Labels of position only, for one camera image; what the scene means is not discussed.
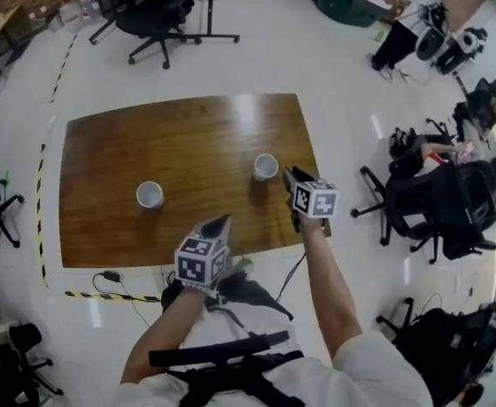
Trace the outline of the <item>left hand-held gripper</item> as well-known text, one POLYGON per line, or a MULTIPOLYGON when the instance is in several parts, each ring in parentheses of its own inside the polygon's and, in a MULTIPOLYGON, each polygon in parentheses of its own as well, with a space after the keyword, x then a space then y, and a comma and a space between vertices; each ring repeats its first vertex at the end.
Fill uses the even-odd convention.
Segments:
POLYGON ((231 216, 197 223, 175 250, 175 276, 184 287, 213 292, 230 254, 231 216))

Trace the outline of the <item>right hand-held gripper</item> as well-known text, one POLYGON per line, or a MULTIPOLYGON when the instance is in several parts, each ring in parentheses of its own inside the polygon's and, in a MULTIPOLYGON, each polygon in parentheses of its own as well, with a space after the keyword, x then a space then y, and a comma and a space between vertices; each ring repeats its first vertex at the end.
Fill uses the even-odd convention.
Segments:
POLYGON ((287 207, 295 232, 300 233, 302 218, 318 220, 321 229, 337 212, 339 190, 323 178, 293 166, 282 172, 282 180, 288 193, 287 207))

